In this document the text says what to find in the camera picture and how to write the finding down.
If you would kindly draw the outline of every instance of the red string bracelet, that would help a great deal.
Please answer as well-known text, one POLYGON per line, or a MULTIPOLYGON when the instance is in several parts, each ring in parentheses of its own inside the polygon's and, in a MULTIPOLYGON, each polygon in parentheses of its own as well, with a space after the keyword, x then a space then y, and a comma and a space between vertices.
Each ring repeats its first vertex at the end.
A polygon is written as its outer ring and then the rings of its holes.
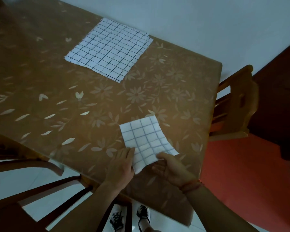
POLYGON ((189 191, 197 190, 203 185, 204 184, 200 179, 193 179, 183 184, 181 187, 179 187, 179 189, 183 192, 183 194, 186 194, 189 191))

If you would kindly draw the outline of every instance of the grid paper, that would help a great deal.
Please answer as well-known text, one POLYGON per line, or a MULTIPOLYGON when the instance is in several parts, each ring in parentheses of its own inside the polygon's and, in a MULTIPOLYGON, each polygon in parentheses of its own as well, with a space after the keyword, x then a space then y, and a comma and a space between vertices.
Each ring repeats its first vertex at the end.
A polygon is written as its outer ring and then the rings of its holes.
POLYGON ((120 83, 152 41, 148 33, 103 18, 65 60, 120 83))
POLYGON ((119 126, 126 147, 135 147, 133 169, 138 174, 146 165, 156 162, 160 152, 177 155, 164 136, 155 116, 145 117, 119 126))

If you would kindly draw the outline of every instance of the white wall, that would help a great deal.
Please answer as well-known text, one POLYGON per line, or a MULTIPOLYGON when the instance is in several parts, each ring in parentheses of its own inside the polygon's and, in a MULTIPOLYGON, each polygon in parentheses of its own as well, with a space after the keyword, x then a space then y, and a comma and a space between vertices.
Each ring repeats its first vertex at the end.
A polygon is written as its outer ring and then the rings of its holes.
POLYGON ((290 45, 290 0, 62 0, 254 73, 290 45))

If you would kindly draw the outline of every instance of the brown tablecloth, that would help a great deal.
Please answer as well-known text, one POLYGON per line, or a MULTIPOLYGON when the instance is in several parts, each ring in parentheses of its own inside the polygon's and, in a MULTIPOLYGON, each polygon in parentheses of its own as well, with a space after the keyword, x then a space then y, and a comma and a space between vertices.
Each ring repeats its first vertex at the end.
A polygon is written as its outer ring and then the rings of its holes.
MULTIPOLYGON (((102 182, 124 147, 119 124, 155 115, 178 158, 199 175, 221 63, 155 37, 121 83, 65 61, 100 19, 58 0, 0 10, 0 134, 102 182)), ((185 196, 149 167, 124 193, 191 222, 185 196)))

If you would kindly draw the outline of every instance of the shoe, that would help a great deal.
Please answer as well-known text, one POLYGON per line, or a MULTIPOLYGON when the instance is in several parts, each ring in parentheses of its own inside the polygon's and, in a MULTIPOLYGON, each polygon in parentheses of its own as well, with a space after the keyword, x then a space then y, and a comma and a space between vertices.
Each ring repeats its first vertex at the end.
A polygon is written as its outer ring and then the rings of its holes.
POLYGON ((114 204, 109 222, 113 232, 119 231, 124 228, 124 216, 122 216, 122 209, 119 205, 114 204))
POLYGON ((138 210, 136 211, 136 215, 140 218, 139 219, 139 230, 142 232, 140 227, 140 221, 142 219, 147 219, 150 224, 150 209, 148 207, 145 207, 144 205, 141 205, 138 210))

